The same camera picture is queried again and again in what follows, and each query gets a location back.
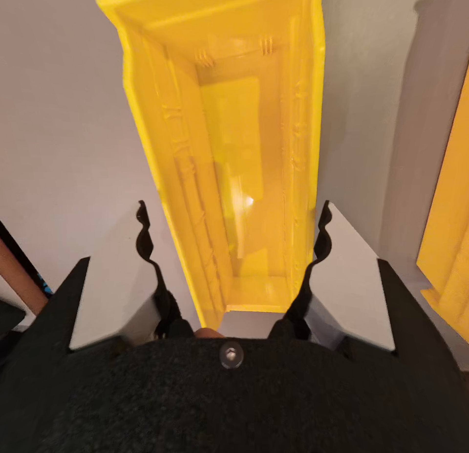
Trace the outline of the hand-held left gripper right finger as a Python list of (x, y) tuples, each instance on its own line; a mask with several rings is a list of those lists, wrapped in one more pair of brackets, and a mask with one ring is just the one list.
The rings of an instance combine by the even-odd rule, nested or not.
[(335, 351), (346, 339), (394, 351), (378, 256), (329, 200), (318, 222), (313, 261), (300, 290), (272, 328), (272, 339), (295, 339)]

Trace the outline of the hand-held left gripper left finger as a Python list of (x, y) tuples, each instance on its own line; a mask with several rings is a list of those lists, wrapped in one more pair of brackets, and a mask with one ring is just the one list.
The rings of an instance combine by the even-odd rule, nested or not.
[(144, 201), (132, 205), (90, 257), (69, 349), (111, 339), (131, 348), (167, 338), (193, 338), (159, 265)]

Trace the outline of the yellow plastic bin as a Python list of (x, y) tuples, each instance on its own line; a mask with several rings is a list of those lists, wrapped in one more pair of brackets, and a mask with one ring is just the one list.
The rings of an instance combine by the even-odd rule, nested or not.
[(469, 341), (469, 72), (460, 91), (417, 266), (431, 308)]
[(96, 0), (202, 326), (284, 313), (313, 260), (322, 0)]

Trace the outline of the grey desk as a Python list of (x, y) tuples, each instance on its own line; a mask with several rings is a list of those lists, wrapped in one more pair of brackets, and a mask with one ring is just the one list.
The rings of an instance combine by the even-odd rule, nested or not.
[[(426, 302), (416, 257), (468, 65), (468, 0), (322, 0), (318, 213), (330, 200), (401, 280), (462, 370), (468, 344)], [(201, 323), (95, 0), (0, 0), (1, 221), (55, 291), (138, 200), (153, 259)]]

